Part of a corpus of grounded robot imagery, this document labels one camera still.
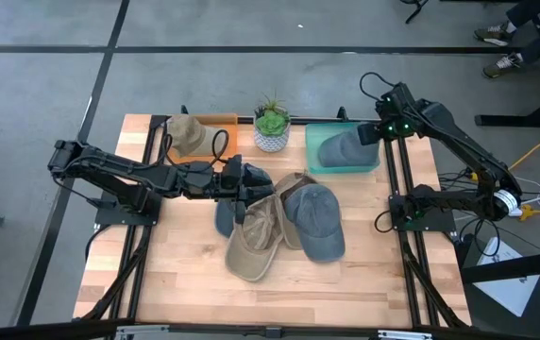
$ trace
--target sneaker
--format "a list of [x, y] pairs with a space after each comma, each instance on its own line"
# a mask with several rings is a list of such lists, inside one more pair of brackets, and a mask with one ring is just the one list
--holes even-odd
[[515, 53], [512, 53], [494, 64], [484, 67], [483, 73], [486, 77], [494, 79], [520, 69], [522, 67], [521, 63], [522, 60], [520, 60]]
[[506, 28], [508, 24], [508, 22], [505, 22], [502, 25], [476, 29], [474, 36], [481, 42], [493, 43], [497, 46], [507, 46], [514, 37], [514, 33], [507, 33]]

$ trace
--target beige hat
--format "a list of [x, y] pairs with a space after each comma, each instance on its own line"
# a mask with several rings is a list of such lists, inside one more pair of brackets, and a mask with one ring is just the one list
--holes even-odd
[[[167, 133], [172, 135], [172, 147], [178, 157], [213, 156], [211, 144], [213, 136], [221, 130], [199, 123], [190, 114], [175, 114], [169, 119]], [[226, 134], [220, 133], [215, 139], [215, 152], [219, 153], [226, 141]]]
[[228, 240], [226, 267], [247, 281], [258, 281], [270, 267], [282, 241], [284, 212], [276, 195], [249, 206], [242, 225], [234, 224]]
[[[284, 208], [284, 203], [297, 189], [308, 185], [315, 184], [316, 181], [309, 177], [307, 173], [293, 173], [285, 176], [279, 180], [275, 185], [276, 195], [280, 199], [280, 206]], [[284, 233], [285, 242], [291, 249], [301, 249], [301, 242], [299, 242], [299, 235], [295, 225], [291, 222], [286, 215], [282, 216], [282, 232]]]

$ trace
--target wooden tabletop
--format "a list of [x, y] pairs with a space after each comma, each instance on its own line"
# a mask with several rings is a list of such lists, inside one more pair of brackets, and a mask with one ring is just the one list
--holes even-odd
[[[126, 115], [116, 154], [140, 161], [149, 122], [150, 115]], [[265, 153], [255, 146], [252, 125], [238, 126], [237, 144], [243, 161], [266, 170], [275, 183], [306, 168], [303, 126], [292, 126], [287, 147], [277, 153]], [[393, 148], [403, 189], [397, 143]], [[429, 140], [409, 138], [407, 148], [414, 183], [439, 188]], [[303, 251], [288, 249], [283, 243], [265, 277], [256, 283], [241, 280], [226, 269], [228, 239], [215, 230], [213, 201], [165, 199], [159, 224], [153, 228], [137, 320], [165, 324], [411, 327], [397, 234], [381, 234], [373, 227], [375, 217], [387, 209], [390, 194], [383, 145], [380, 155], [381, 165], [371, 173], [312, 175], [340, 202], [346, 238], [343, 259], [313, 263]], [[380, 227], [389, 228], [389, 220], [385, 216]], [[114, 280], [126, 229], [112, 226], [93, 241], [75, 316], [86, 314]], [[452, 244], [442, 233], [426, 232], [424, 236], [433, 283], [457, 316], [469, 323]], [[130, 287], [131, 281], [122, 300], [123, 316], [127, 314]], [[421, 316], [427, 323], [425, 299], [418, 284], [417, 293]]]

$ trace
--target succulent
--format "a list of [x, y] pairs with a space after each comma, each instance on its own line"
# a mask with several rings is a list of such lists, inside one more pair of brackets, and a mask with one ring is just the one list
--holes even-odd
[[279, 102], [266, 96], [266, 102], [255, 110], [255, 126], [264, 136], [280, 136], [289, 126], [289, 113]]

